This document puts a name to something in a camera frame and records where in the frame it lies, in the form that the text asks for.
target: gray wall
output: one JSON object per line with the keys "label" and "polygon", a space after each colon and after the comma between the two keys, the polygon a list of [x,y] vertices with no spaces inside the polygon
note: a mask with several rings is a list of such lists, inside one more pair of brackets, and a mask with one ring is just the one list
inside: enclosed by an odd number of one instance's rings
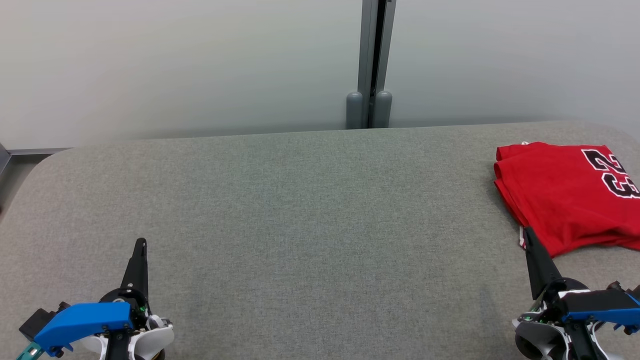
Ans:
{"label": "gray wall", "polygon": [[397,0],[391,126],[582,119],[640,138],[640,3]]}
{"label": "gray wall", "polygon": [[362,0],[0,5],[0,143],[342,129]]}

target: gray post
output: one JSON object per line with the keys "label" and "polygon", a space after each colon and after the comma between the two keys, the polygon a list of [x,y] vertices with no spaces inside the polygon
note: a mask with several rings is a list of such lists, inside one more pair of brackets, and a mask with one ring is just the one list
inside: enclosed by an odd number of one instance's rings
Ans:
{"label": "gray post", "polygon": [[376,94],[375,111],[371,127],[389,127],[389,116],[391,115],[391,100],[393,96],[388,91],[381,91]]}
{"label": "gray post", "polygon": [[387,0],[385,21],[382,25],[382,39],[380,41],[380,58],[378,60],[378,75],[376,76],[376,93],[385,89],[387,77],[387,63],[391,48],[391,32],[394,29],[394,15],[396,14],[396,0]]}
{"label": "gray post", "polygon": [[362,94],[352,92],[347,95],[347,129],[362,128]]}
{"label": "gray post", "polygon": [[360,124],[348,129],[366,129],[371,101],[371,75],[373,74],[373,52],[376,44],[376,21],[378,19],[378,1],[362,0],[362,22],[360,24],[360,61],[358,64],[358,92],[362,94]]}

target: folded shirt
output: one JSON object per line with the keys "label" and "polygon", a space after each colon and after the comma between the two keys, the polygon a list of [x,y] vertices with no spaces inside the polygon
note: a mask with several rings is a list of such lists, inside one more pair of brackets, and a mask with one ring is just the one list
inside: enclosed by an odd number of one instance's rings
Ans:
{"label": "folded shirt", "polygon": [[606,146],[499,147],[495,185],[554,257],[586,245],[640,250],[640,192]]}

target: gray fabric surface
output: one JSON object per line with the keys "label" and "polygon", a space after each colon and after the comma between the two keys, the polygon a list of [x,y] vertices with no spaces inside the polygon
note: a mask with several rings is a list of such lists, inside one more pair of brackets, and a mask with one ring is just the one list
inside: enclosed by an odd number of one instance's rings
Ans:
{"label": "gray fabric surface", "polygon": [[[64,151],[30,174],[0,225],[0,358],[38,307],[96,301],[149,241],[168,359],[520,359],[531,305],[495,148],[608,145],[640,179],[640,146],[546,122],[149,140]],[[640,254],[556,260],[603,288],[640,283]],[[637,358],[640,337],[603,329]],[[91,359],[86,352],[65,359]]]}

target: gray padded bench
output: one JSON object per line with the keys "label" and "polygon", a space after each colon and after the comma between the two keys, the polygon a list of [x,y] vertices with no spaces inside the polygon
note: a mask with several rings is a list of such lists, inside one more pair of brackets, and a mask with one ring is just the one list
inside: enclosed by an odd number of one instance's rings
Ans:
{"label": "gray padded bench", "polygon": [[[0,358],[39,307],[98,301],[149,243],[167,359],[521,359],[531,305],[495,149],[608,145],[640,179],[640,145],[576,122],[144,140],[56,154],[0,225]],[[556,259],[593,288],[640,282],[640,253]],[[604,349],[637,359],[610,327]],[[97,358],[88,352],[64,359]]]}

